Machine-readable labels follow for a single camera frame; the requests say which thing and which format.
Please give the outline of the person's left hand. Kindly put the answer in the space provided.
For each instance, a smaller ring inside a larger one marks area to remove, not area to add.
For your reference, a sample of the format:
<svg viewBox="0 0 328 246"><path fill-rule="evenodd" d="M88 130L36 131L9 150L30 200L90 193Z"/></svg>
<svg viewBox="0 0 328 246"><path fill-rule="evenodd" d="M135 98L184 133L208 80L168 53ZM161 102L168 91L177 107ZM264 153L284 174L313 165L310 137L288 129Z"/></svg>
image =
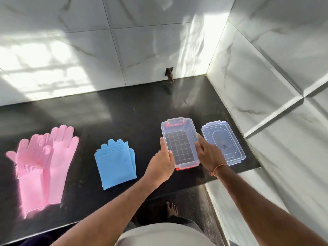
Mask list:
<svg viewBox="0 0 328 246"><path fill-rule="evenodd" d="M158 188L167 181L175 169L175 160L172 151L169 154L156 153L150 160L144 177L152 186Z"/></svg>

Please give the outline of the person's right hand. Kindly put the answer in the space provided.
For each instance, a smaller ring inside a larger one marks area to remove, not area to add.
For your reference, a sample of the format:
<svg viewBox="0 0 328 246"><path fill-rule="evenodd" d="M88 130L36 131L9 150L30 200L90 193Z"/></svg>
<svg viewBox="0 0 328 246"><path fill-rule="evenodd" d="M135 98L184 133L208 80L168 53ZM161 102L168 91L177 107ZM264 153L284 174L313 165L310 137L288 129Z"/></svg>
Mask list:
<svg viewBox="0 0 328 246"><path fill-rule="evenodd" d="M207 146L201 146L198 141L195 142L195 148L200 163L209 172L214 170L215 167L217 167L220 164L227 164L223 156L223 153L217 146L210 143L208 143Z"/></svg>

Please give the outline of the clear plastic storage box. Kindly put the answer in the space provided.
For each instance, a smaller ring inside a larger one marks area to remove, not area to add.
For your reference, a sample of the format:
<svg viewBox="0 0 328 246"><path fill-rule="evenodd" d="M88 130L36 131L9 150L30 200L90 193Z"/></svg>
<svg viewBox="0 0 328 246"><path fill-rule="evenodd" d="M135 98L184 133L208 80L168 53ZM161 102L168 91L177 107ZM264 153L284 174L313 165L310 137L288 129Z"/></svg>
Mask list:
<svg viewBox="0 0 328 246"><path fill-rule="evenodd" d="M197 167L200 164L195 148L198 136L190 118L172 118L161 124L168 150L173 152L176 170Z"/></svg>

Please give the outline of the person's left forearm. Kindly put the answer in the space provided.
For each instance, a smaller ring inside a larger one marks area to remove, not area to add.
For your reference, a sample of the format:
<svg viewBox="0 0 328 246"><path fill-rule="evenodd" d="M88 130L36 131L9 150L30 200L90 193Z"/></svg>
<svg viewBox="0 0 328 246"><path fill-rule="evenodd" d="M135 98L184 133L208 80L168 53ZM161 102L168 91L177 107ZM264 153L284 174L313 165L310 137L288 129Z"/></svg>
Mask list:
<svg viewBox="0 0 328 246"><path fill-rule="evenodd" d="M142 177L69 229L51 246L114 246L139 207L158 186L154 179Z"/></svg>

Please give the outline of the person's right forearm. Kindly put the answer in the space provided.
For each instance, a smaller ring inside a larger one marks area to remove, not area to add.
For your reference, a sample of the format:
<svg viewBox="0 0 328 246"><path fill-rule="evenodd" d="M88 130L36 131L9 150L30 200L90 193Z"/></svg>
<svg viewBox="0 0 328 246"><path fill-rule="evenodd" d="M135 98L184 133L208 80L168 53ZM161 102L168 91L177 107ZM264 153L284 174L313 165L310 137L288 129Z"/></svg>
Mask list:
<svg viewBox="0 0 328 246"><path fill-rule="evenodd" d="M218 179L260 246L328 246L324 239L263 197L230 167L222 167L218 173Z"/></svg>

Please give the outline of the grid insert in box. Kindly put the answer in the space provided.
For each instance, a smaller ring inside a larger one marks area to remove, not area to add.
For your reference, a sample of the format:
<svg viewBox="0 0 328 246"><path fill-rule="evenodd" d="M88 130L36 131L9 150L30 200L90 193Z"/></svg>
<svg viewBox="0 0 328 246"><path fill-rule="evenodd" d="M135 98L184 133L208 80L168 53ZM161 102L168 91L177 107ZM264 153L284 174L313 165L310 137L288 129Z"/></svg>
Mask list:
<svg viewBox="0 0 328 246"><path fill-rule="evenodd" d="M175 165L195 161L186 130L165 133L167 148L174 155Z"/></svg>

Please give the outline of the clear plastic box lid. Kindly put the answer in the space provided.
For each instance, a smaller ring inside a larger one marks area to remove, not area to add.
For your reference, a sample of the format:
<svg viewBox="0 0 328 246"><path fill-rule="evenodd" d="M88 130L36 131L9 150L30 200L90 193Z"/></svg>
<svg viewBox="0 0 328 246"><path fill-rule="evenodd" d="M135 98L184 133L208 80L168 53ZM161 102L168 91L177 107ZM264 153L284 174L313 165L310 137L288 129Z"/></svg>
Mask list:
<svg viewBox="0 0 328 246"><path fill-rule="evenodd" d="M214 121L202 126L204 139L216 145L222 152L227 165L235 165L245 160L246 155L226 121Z"/></svg>

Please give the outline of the orange thread wristband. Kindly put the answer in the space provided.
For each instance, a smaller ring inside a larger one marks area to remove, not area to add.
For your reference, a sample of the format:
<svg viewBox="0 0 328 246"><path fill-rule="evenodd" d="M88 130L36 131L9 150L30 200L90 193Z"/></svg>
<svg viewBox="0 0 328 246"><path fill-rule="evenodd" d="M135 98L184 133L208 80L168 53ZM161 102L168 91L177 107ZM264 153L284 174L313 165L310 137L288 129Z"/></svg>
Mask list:
<svg viewBox="0 0 328 246"><path fill-rule="evenodd" d="M222 167L229 167L227 164L220 164L220 165L218 165L217 167L215 167L215 169L214 170L212 170L211 172L210 172L210 175L211 176L215 176L216 178L219 178L218 177L218 175L219 175L219 170L220 170L220 168L222 168Z"/></svg>

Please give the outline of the blue folded silicone glove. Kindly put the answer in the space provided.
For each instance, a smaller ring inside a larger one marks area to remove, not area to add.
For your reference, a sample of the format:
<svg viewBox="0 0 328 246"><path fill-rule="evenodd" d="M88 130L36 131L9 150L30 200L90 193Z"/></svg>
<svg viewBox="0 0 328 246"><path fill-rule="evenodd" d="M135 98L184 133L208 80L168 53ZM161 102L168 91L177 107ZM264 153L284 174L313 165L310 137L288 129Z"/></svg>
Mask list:
<svg viewBox="0 0 328 246"><path fill-rule="evenodd" d="M103 190L137 178L135 152L127 141L108 140L96 150L95 160Z"/></svg>

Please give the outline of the person's foot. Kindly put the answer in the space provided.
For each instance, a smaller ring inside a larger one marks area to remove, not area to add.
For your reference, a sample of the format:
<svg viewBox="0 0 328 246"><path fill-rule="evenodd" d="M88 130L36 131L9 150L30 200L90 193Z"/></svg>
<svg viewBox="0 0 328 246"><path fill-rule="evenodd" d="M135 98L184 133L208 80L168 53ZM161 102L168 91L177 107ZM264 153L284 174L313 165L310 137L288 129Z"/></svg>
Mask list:
<svg viewBox="0 0 328 246"><path fill-rule="evenodd" d="M168 219L172 216L178 216L178 208L173 203L166 201L166 208L167 208Z"/></svg>

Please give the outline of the person's white shirt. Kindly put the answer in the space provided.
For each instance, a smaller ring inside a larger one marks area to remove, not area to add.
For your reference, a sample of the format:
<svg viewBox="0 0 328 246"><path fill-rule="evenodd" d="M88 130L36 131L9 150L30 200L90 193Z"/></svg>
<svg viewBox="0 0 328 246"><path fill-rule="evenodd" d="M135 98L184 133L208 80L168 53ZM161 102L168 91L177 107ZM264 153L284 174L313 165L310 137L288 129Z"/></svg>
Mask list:
<svg viewBox="0 0 328 246"><path fill-rule="evenodd" d="M115 246L216 246L203 233L176 223L156 223L124 232Z"/></svg>

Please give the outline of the pink smooth silicone glove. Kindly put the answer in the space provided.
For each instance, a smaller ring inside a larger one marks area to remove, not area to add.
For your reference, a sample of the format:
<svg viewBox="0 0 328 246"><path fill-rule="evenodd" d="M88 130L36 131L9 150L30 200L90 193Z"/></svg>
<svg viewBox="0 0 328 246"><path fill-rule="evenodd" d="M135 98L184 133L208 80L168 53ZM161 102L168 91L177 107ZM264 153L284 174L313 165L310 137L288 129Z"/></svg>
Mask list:
<svg viewBox="0 0 328 246"><path fill-rule="evenodd" d="M55 127L45 134L45 145L51 146L51 153L44 169L46 205L62 202L68 170L76 152L79 138L73 136L74 128L66 125Z"/></svg>

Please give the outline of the pink bristled silicone glove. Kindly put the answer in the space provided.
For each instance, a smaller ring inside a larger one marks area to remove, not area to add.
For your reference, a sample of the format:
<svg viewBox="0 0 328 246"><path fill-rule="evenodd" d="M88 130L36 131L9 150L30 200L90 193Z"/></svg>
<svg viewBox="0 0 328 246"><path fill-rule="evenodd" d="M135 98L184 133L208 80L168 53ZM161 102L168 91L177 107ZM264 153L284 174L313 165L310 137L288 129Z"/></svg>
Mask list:
<svg viewBox="0 0 328 246"><path fill-rule="evenodd" d="M14 164L23 219L47 205L43 173L52 150L52 146L47 144L49 137L49 133L35 134L30 139L20 140L17 152L6 152Z"/></svg>

